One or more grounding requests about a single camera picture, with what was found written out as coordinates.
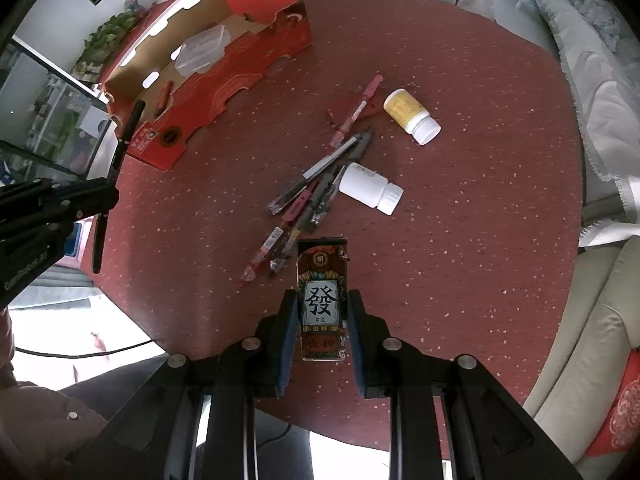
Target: yellow label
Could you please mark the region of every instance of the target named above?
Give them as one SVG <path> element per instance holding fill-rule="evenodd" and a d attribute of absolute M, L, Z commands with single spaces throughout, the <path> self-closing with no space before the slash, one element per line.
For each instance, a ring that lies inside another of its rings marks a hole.
<path fill-rule="evenodd" d="M 424 110 L 424 106 L 416 101 L 409 92 L 402 90 L 386 102 L 385 110 L 396 123 L 406 128 L 409 121 Z"/>

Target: white pill bottle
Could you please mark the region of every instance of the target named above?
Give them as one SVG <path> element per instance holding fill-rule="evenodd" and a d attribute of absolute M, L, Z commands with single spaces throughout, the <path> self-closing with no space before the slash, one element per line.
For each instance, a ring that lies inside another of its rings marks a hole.
<path fill-rule="evenodd" d="M 403 192 L 401 187 L 356 162 L 352 162 L 344 171 L 339 189 L 345 195 L 388 215 L 400 202 Z"/>
<path fill-rule="evenodd" d="M 384 108 L 420 145 L 426 144 L 440 132 L 440 125 L 404 88 L 391 92 L 385 99 Z"/>

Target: black cable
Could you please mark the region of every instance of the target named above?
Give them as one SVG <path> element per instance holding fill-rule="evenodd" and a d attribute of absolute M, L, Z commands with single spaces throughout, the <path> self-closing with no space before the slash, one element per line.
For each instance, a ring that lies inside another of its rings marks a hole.
<path fill-rule="evenodd" d="M 147 343 L 152 343 L 153 341 L 154 341 L 153 339 L 150 339 L 149 341 L 143 341 L 142 343 L 137 343 L 135 345 L 127 346 L 126 348 L 109 350 L 108 352 L 95 352 L 93 354 L 82 354 L 82 355 L 47 354 L 46 352 L 36 352 L 34 350 L 25 350 L 24 348 L 19 348 L 19 347 L 15 347 L 15 351 L 21 352 L 23 354 L 37 355 L 38 357 L 57 357 L 59 359 L 84 359 L 85 357 L 100 357 L 102 355 L 117 354 L 118 352 L 124 352 L 125 350 L 131 350 L 132 348 L 138 348 L 139 346 L 146 345 Z"/>
<path fill-rule="evenodd" d="M 264 442 L 261 442 L 260 444 L 258 444 L 255 447 L 255 450 L 258 451 L 262 446 L 266 446 L 267 444 L 271 444 L 272 442 L 276 442 L 278 440 L 282 440 L 283 438 L 285 438 L 287 436 L 287 433 L 289 433 L 289 431 L 291 431 L 291 423 L 287 424 L 287 427 L 285 428 L 285 430 L 281 434 L 279 434 L 278 436 L 274 436 L 273 438 L 268 438 Z"/>

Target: bolt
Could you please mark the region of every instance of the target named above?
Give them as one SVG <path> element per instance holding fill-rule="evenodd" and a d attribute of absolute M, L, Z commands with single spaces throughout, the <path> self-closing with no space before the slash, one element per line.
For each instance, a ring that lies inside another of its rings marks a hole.
<path fill-rule="evenodd" d="M 184 366 L 186 362 L 187 358 L 182 354 L 174 354 L 172 356 L 169 356 L 169 358 L 166 360 L 166 363 L 171 368 L 180 368 L 181 366 Z"/>
<path fill-rule="evenodd" d="M 248 337 L 242 340 L 242 348 L 245 350 L 257 350 L 262 343 L 257 337 Z"/>
<path fill-rule="evenodd" d="M 402 341 L 395 337 L 387 337 L 382 342 L 382 346 L 385 348 L 385 350 L 393 352 L 402 348 Z"/>
<path fill-rule="evenodd" d="M 458 358 L 458 366 L 460 366 L 460 368 L 464 368 L 465 370 L 473 370 L 477 364 L 478 361 L 476 361 L 476 358 L 472 355 L 461 355 Z"/>

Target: red speckled table surface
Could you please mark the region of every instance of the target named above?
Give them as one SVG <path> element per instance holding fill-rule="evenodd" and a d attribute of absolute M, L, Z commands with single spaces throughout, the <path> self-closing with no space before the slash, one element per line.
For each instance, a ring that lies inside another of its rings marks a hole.
<path fill-rule="evenodd" d="M 296 284 L 239 275 L 276 219 L 264 207 L 322 155 L 324 103 L 408 88 L 442 126 L 419 146 L 388 115 L 362 163 L 404 188 L 392 216 L 340 195 L 318 235 L 348 239 L 348 285 L 394 336 L 469 352 L 523 401 L 554 339 L 580 225 L 570 91 L 548 53 L 433 0 L 305 0 L 314 45 L 222 114 L 163 173 L 127 158 L 97 285 L 169 352 L 201 358 L 253 333 Z M 388 446 L 388 399 L 361 400 L 348 357 L 303 363 L 257 407 L 363 446 Z"/>

